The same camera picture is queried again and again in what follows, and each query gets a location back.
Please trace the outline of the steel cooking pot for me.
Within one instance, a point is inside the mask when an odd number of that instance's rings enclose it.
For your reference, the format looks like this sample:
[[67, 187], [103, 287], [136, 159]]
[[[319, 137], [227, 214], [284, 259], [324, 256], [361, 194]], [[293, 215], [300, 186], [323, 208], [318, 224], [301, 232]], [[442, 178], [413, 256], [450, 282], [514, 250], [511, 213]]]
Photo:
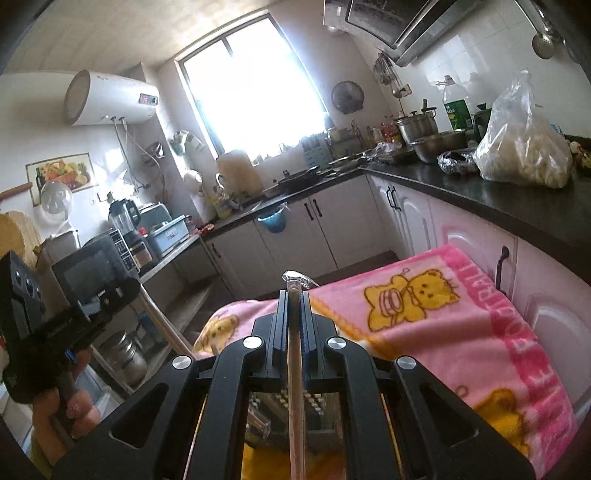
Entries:
[[437, 107], [430, 106], [428, 100], [424, 99], [420, 111], [412, 111], [410, 115], [394, 120], [407, 145], [439, 132], [436, 111]]

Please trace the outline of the white water heater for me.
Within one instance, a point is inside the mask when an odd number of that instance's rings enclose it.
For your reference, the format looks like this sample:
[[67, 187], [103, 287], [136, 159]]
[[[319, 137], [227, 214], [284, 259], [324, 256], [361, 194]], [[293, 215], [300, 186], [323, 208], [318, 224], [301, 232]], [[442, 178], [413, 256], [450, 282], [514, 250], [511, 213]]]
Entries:
[[63, 116], [70, 126], [107, 125], [112, 119], [140, 124], [155, 114], [159, 100], [159, 91], [151, 84], [82, 70], [68, 85]]

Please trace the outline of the black microwave oven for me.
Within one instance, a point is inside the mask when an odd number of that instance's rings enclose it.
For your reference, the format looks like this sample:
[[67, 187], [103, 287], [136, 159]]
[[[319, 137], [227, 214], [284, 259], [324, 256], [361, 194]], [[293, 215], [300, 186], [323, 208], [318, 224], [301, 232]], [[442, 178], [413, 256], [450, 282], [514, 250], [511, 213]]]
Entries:
[[93, 238], [51, 267], [57, 283], [71, 305], [79, 304], [94, 282], [110, 282], [116, 278], [133, 277], [125, 266], [110, 235]]

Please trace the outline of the clear plastic food bag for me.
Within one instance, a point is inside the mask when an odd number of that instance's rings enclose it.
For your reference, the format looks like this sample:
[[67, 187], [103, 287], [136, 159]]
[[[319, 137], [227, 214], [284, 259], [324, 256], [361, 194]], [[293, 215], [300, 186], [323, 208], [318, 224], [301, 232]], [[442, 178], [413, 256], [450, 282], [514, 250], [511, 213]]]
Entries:
[[573, 167], [567, 140], [535, 109], [531, 74], [516, 74], [493, 102], [475, 163], [487, 181], [562, 189]]

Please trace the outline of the hanging steel ladle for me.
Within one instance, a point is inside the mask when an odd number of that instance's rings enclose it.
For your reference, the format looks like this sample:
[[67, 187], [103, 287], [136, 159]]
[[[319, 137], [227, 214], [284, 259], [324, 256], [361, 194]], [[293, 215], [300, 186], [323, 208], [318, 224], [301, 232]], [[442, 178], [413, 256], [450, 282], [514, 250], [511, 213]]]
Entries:
[[516, 0], [515, 3], [535, 31], [531, 41], [534, 53], [543, 60], [551, 59], [556, 50], [553, 27], [550, 25], [538, 2]]

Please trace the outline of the blue hanging bowl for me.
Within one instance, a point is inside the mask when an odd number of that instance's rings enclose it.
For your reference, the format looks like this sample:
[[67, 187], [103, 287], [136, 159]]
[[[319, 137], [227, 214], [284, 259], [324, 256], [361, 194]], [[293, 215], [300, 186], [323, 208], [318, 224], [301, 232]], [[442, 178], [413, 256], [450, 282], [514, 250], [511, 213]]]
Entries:
[[256, 222], [262, 225], [271, 234], [280, 234], [287, 227], [286, 212], [290, 210], [286, 202], [280, 204], [276, 212], [259, 216]]

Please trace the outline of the round wall fan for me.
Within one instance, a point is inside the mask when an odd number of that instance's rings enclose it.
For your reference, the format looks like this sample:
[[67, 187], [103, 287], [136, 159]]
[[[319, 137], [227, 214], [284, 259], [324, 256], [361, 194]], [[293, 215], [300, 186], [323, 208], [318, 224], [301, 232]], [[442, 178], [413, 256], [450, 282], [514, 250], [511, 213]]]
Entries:
[[363, 103], [365, 103], [365, 93], [354, 81], [342, 81], [332, 88], [332, 104], [344, 115], [362, 110]]

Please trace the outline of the grey blue storage box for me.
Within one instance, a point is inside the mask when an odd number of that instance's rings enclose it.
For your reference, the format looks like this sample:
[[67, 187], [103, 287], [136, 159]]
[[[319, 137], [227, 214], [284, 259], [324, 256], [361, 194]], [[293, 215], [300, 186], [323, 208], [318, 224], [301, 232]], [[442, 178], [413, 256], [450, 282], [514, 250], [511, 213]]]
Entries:
[[147, 243], [155, 256], [161, 260], [188, 236], [185, 216], [181, 215], [150, 232]]

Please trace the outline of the dark green utensil basket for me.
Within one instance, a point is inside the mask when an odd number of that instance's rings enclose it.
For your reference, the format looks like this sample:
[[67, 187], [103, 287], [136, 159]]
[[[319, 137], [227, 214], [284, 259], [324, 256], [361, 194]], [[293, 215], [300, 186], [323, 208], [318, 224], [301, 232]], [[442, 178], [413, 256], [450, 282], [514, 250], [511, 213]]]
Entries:
[[[307, 447], [314, 452], [342, 446], [342, 420], [337, 393], [304, 391]], [[287, 451], [290, 439], [287, 391], [249, 394], [245, 443], [252, 448], [270, 447]]]

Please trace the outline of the steel pot on shelf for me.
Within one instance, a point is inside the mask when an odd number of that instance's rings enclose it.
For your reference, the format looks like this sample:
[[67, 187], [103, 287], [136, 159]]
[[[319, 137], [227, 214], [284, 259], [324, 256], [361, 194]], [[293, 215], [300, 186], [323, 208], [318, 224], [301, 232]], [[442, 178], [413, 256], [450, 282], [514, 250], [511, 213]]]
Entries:
[[101, 344], [99, 352], [129, 387], [135, 388], [144, 380], [147, 363], [134, 333], [124, 330], [115, 332]]

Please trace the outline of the oil bottle green label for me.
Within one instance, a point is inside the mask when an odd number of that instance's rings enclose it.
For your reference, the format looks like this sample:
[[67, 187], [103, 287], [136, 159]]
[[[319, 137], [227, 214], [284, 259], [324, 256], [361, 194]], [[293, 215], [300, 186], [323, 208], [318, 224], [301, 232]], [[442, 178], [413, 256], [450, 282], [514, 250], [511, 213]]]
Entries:
[[473, 128], [473, 108], [469, 92], [450, 75], [437, 83], [443, 87], [443, 105], [454, 130]]

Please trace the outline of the chopsticks wide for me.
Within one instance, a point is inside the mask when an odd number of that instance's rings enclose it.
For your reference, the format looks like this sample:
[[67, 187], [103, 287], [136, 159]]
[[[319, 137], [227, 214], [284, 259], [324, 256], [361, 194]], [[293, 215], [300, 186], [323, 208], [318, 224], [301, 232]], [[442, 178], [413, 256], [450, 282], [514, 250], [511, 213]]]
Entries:
[[287, 400], [290, 428], [290, 478], [307, 478], [307, 425], [305, 425], [304, 358], [308, 344], [310, 301], [305, 293], [318, 283], [294, 270], [283, 273], [287, 286]]

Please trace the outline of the blender with black base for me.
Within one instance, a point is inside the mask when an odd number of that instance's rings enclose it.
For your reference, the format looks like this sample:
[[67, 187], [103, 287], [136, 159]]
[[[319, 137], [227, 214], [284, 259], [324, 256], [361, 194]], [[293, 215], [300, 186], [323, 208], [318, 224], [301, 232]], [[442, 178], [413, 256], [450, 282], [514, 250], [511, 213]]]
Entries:
[[110, 204], [108, 218], [120, 232], [139, 274], [145, 274], [155, 265], [155, 260], [146, 240], [138, 231], [141, 215], [136, 204], [128, 199], [116, 200]]

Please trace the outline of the black range hood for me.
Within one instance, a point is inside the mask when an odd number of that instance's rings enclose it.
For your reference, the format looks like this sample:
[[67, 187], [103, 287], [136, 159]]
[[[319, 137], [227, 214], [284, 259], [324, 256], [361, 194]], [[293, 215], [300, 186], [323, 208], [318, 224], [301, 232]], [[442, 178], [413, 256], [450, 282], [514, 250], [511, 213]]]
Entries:
[[372, 43], [405, 67], [482, 5], [473, 0], [326, 1], [324, 24]]

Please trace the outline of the white desk fan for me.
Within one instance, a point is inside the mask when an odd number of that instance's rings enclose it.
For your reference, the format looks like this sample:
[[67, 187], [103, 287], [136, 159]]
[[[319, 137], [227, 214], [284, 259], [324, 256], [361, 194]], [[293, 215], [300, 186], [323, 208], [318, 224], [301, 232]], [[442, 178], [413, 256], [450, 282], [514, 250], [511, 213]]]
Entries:
[[72, 211], [73, 194], [59, 181], [48, 181], [40, 193], [41, 212], [50, 223], [66, 222]]

